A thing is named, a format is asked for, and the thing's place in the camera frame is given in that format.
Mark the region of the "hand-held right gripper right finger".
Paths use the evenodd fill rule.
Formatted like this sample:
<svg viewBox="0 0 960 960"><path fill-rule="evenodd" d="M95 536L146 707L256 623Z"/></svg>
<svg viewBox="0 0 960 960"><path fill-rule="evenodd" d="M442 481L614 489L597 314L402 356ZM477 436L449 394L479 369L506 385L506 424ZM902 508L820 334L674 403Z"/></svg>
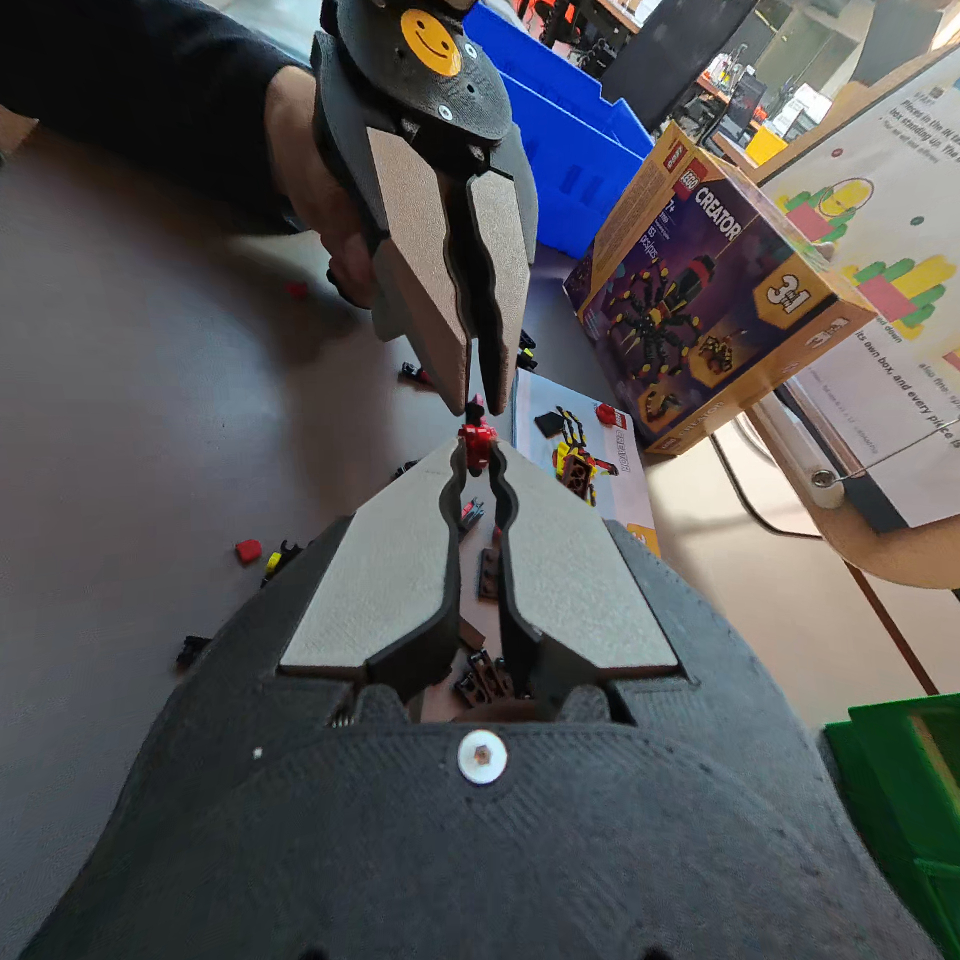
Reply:
<svg viewBox="0 0 960 960"><path fill-rule="evenodd" d="M506 442L491 449L489 481L514 685L537 706L561 706L577 687L678 676L678 654L602 516Z"/></svg>

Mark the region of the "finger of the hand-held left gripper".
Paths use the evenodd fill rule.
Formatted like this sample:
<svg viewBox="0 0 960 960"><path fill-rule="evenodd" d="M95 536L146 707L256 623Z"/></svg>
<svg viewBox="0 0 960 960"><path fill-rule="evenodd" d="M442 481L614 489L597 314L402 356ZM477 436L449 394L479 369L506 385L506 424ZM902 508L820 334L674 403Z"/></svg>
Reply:
<svg viewBox="0 0 960 960"><path fill-rule="evenodd" d="M467 213L462 325L477 347L487 409L504 413L516 375L530 282L514 182L496 171L472 176L464 188Z"/></svg>
<svg viewBox="0 0 960 960"><path fill-rule="evenodd" d="M388 236L372 255L374 333L405 338L437 393L465 414L477 325L450 264L450 222L438 173L400 135L366 127Z"/></svg>

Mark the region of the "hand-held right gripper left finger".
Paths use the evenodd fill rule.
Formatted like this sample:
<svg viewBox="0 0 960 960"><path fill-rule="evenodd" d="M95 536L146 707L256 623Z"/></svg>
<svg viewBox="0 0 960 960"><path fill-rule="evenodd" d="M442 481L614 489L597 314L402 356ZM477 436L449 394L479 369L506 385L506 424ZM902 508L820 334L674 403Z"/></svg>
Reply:
<svg viewBox="0 0 960 960"><path fill-rule="evenodd" d="M461 439L354 511L281 656L281 673L382 685L411 699L450 671L459 642Z"/></svg>

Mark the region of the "pile of lego pieces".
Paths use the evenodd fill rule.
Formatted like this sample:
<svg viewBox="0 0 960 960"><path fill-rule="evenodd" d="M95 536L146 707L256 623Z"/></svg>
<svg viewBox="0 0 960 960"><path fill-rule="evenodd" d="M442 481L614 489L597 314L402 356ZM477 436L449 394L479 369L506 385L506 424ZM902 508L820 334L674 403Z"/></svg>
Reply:
<svg viewBox="0 0 960 960"><path fill-rule="evenodd" d="M536 341L525 331L521 330L519 338L519 348L517 353L517 369L532 373L537 366L534 357ZM409 361L405 361L400 366L397 373L397 382L402 385L409 385L414 390L436 393L436 386L430 375L423 366L416 366ZM479 502L476 499L469 501L466 507L462 508L461 521L458 527L461 536L464 536L471 530L475 523L479 521ZM298 543L289 543L282 540L278 550L273 551L266 561L264 576L260 582L260 587L266 587L280 571L289 566L295 558L303 553L304 548ZM213 642L212 637L203 637L196 634L188 634L184 638L181 649L178 652L174 671L177 677L183 677L186 672L196 663L203 651Z"/></svg>

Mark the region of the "person's left forearm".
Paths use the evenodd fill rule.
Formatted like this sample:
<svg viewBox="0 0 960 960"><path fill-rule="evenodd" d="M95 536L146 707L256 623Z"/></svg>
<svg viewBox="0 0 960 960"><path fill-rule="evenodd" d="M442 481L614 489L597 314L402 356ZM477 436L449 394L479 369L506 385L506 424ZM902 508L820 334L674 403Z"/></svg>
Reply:
<svg viewBox="0 0 960 960"><path fill-rule="evenodd" d="M302 64L203 2L1 3L2 107L294 232L267 93Z"/></svg>

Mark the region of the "purple lego set box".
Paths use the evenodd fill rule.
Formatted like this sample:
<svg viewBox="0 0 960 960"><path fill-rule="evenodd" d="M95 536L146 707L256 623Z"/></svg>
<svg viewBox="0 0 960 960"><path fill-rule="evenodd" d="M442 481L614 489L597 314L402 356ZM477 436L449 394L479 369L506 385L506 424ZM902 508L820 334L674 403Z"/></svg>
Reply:
<svg viewBox="0 0 960 960"><path fill-rule="evenodd" d="M773 200L675 122L563 288L642 448L668 456L879 316Z"/></svg>

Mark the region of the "person's left hand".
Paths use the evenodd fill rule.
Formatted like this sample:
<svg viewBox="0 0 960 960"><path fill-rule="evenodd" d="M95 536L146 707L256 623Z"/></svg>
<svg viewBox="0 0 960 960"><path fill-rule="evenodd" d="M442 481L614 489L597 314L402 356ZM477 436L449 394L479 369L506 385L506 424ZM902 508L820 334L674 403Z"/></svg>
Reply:
<svg viewBox="0 0 960 960"><path fill-rule="evenodd" d="M341 295L373 308L379 287L359 212L323 161L313 137L316 80L298 66L278 70L266 90L263 124L277 192L329 254Z"/></svg>

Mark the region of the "open spider instruction booklet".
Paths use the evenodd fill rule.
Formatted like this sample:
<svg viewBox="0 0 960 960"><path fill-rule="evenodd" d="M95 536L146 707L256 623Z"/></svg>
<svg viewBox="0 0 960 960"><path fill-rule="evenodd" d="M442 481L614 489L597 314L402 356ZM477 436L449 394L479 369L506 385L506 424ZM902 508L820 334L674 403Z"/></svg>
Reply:
<svg viewBox="0 0 960 960"><path fill-rule="evenodd" d="M642 458L624 412L522 369L514 380L511 430L523 456L662 556Z"/></svg>

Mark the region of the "blue plastic bin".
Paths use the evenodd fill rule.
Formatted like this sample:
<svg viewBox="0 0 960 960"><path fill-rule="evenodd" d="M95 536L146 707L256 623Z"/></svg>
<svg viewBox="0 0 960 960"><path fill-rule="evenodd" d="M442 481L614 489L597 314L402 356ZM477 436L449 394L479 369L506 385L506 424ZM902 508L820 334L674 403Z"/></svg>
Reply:
<svg viewBox="0 0 960 960"><path fill-rule="evenodd" d="M466 35L499 70L520 129L538 198L537 240L582 258L654 147L624 100L483 4Z"/></svg>

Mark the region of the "green plastic bin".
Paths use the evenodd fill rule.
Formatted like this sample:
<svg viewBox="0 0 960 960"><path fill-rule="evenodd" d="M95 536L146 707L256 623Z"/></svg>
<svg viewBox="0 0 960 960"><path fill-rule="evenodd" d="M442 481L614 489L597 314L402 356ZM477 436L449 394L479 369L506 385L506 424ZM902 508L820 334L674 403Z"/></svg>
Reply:
<svg viewBox="0 0 960 960"><path fill-rule="evenodd" d="M850 707L823 727L846 811L944 958L959 957L959 695Z"/></svg>

